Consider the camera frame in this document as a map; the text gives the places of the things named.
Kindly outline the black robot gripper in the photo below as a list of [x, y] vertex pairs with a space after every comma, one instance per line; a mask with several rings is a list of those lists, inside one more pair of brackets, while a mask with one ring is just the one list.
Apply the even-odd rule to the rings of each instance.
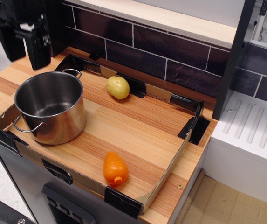
[[43, 13], [42, 0], [0, 0], [0, 42], [11, 62], [26, 56], [24, 42], [16, 37], [15, 28], [28, 24], [34, 26], [25, 37], [32, 69], [50, 64], [51, 40]]

